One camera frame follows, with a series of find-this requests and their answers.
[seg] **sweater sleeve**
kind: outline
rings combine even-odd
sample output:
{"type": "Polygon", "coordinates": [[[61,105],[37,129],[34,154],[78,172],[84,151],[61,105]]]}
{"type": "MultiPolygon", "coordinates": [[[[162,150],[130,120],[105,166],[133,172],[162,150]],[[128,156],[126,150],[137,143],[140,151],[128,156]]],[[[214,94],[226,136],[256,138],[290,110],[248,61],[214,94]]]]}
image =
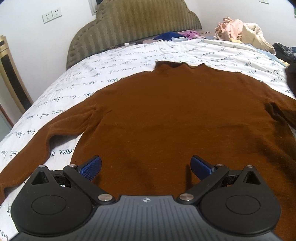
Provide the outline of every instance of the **sweater sleeve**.
{"type": "Polygon", "coordinates": [[[246,77],[242,79],[244,85],[253,93],[253,95],[261,99],[264,103],[265,110],[271,115],[271,117],[281,123],[281,125],[287,125],[287,123],[296,129],[296,100],[273,90],[267,84],[261,83],[252,78],[252,81],[245,81],[246,77]]]}
{"type": "Polygon", "coordinates": [[[21,184],[38,165],[49,156],[49,140],[55,135],[78,136],[93,125],[97,125],[103,114],[92,101],[96,93],[73,106],[43,126],[0,173],[0,204],[5,199],[4,189],[21,184]]]}

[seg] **green headboard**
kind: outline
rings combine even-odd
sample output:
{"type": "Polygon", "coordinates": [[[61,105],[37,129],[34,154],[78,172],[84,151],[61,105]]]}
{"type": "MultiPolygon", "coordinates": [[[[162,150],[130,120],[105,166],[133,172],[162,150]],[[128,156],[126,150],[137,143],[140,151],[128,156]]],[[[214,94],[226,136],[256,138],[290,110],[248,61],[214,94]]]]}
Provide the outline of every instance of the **green headboard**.
{"type": "Polygon", "coordinates": [[[96,19],[74,36],[67,69],[112,46],[187,29],[201,24],[184,0],[103,0],[96,19]]]}

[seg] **purple clothing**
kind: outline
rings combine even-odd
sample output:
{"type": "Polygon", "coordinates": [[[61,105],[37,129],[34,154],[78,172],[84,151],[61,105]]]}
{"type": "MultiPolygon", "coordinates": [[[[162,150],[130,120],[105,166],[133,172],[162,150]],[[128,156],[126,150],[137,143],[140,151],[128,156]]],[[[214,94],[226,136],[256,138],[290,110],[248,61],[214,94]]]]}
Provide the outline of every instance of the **purple clothing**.
{"type": "Polygon", "coordinates": [[[193,30],[187,30],[187,31],[183,31],[180,32],[180,34],[182,34],[183,36],[185,36],[187,39],[196,39],[196,38],[203,38],[203,36],[201,36],[199,34],[199,32],[193,31],[193,30]]]}

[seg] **silver bolt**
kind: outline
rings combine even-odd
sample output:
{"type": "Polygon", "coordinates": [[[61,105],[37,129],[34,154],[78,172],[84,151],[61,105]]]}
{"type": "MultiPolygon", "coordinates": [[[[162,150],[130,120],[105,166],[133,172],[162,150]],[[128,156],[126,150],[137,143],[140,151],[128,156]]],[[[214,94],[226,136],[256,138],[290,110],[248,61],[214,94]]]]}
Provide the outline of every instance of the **silver bolt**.
{"type": "Polygon", "coordinates": [[[112,199],[112,195],[108,194],[108,193],[105,193],[105,194],[101,194],[98,196],[98,199],[100,201],[103,201],[103,202],[107,202],[107,201],[110,201],[112,199]]]}
{"type": "Polygon", "coordinates": [[[194,196],[190,193],[182,193],[179,198],[183,201],[190,201],[194,198],[194,196]]]}

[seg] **pile of clothes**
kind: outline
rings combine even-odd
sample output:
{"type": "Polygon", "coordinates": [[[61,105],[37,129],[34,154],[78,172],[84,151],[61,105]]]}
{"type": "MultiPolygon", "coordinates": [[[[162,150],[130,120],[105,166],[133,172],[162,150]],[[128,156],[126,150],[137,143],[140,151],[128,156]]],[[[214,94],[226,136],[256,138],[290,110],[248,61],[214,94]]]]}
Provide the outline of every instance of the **pile of clothes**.
{"type": "Polygon", "coordinates": [[[163,33],[155,37],[153,40],[159,39],[159,40],[167,40],[167,41],[173,41],[173,42],[181,42],[181,41],[198,39],[198,38],[204,39],[205,37],[201,36],[199,32],[196,32],[194,30],[186,30],[180,33],[174,33],[174,32],[163,33]]]}
{"type": "Polygon", "coordinates": [[[224,18],[215,28],[217,39],[231,42],[251,44],[257,49],[274,54],[274,47],[263,37],[263,32],[256,23],[243,23],[241,20],[224,18]]]}

